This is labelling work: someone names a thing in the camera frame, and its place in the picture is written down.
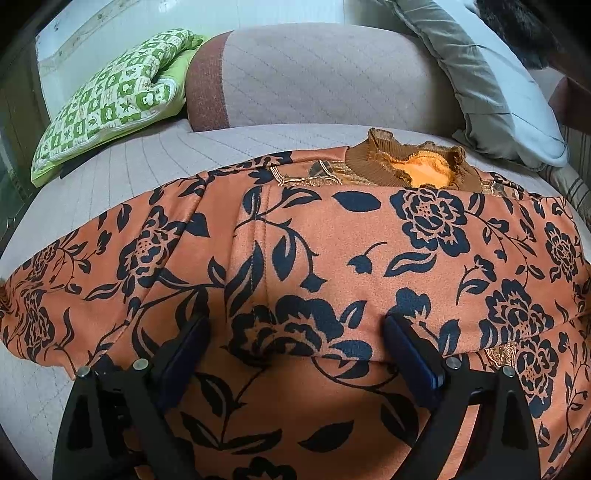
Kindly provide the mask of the green checkered cushion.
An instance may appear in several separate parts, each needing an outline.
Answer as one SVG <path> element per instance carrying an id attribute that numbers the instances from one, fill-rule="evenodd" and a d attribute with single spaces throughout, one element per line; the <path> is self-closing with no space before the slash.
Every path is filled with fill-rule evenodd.
<path id="1" fill-rule="evenodd" d="M 166 30 L 96 72 L 43 133 L 31 164 L 33 186 L 44 186 L 82 154 L 177 115 L 188 67 L 206 41 L 187 29 Z"/>

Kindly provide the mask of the pink quilted bed cover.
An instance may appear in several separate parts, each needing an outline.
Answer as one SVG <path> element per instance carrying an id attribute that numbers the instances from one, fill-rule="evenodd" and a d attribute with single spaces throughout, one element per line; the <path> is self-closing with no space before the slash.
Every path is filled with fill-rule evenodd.
<path id="1" fill-rule="evenodd" d="M 287 150 L 353 146 L 367 136 L 355 125 L 289 124 L 230 128 L 197 133 L 186 121 L 119 141 L 70 175 L 43 187 L 19 224 L 1 259 L 11 273 L 34 253 L 74 228 L 141 193 L 219 166 Z M 324 479 L 389 477 L 409 446 L 386 427 L 403 433 L 423 429 L 429 413 L 412 403 L 401 379 L 389 380 L 384 395 L 329 381 L 337 366 L 304 357 L 281 356 L 259 373 L 222 348 L 225 330 L 219 308 L 211 313 L 211 344 L 186 396 L 169 413 L 178 435 L 181 417 L 204 422 L 209 436 L 273 431 L 289 419 L 314 431 L 331 423 L 353 422 L 349 440 L 338 451 L 315 455 Z M 61 367 L 44 367 L 1 354 L 1 425 L 37 479 L 52 475 L 61 418 L 73 383 Z"/>

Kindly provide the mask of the dark furry object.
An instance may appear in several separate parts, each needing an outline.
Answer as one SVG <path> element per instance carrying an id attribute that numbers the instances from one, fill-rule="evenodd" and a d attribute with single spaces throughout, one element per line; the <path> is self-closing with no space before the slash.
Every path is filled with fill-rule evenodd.
<path id="1" fill-rule="evenodd" d="M 551 31 L 521 1 L 477 0 L 481 20 L 501 38 L 527 69 L 549 66 L 557 49 Z"/>

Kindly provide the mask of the light blue grey pillow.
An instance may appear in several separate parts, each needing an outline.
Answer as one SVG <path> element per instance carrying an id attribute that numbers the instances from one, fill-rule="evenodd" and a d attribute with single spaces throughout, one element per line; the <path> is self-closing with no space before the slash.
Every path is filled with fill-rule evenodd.
<path id="1" fill-rule="evenodd" d="M 465 119 L 457 139 L 532 170 L 568 163 L 542 90 L 501 38 L 460 1 L 391 1 L 444 71 Z"/>

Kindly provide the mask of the pink quilted bolster pillow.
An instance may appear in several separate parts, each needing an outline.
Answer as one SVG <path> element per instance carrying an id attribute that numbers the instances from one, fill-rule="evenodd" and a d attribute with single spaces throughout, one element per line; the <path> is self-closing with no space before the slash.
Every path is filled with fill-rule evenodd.
<path id="1" fill-rule="evenodd" d="M 450 81 L 417 38 L 365 26 L 219 34 L 193 56 L 185 89 L 195 131 L 315 123 L 450 137 L 465 124 Z"/>

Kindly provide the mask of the beige striped blanket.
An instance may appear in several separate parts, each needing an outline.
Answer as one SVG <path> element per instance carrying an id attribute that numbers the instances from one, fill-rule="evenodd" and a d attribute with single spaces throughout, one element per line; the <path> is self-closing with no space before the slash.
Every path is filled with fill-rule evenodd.
<path id="1" fill-rule="evenodd" d="M 590 135 L 565 125 L 560 126 L 560 131 L 568 146 L 568 164 L 562 168 L 546 166 L 539 175 L 570 202 L 587 227 L 590 227 Z"/>

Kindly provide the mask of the orange black floral garment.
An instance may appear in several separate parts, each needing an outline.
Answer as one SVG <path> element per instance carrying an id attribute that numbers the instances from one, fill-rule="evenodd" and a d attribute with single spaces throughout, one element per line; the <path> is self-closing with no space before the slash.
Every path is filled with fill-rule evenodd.
<path id="1" fill-rule="evenodd" d="M 405 145 L 373 129 L 353 147 L 264 155 L 169 182 L 16 269 L 1 286 L 1 339 L 76 380 L 84 366 L 107 373 L 151 359 L 214 308 L 222 348 L 247 367 L 266 373 L 281 356 L 332 362 L 329 381 L 388 401 L 389 380 L 408 389 L 383 338 L 384 318 L 400 314 L 445 358 L 516 371 L 539 479 L 566 469 L 589 477 L 582 235 L 565 199 L 477 170 L 459 147 Z M 169 413 L 179 404 L 165 419 L 196 479 L 323 479 L 315 455 L 338 451 L 353 431 L 352 421 L 308 431 L 284 419 L 270 432 L 212 437 L 183 414 L 178 435 Z M 386 427 L 409 453 L 424 429 Z M 395 479 L 406 457 L 378 479 Z"/>

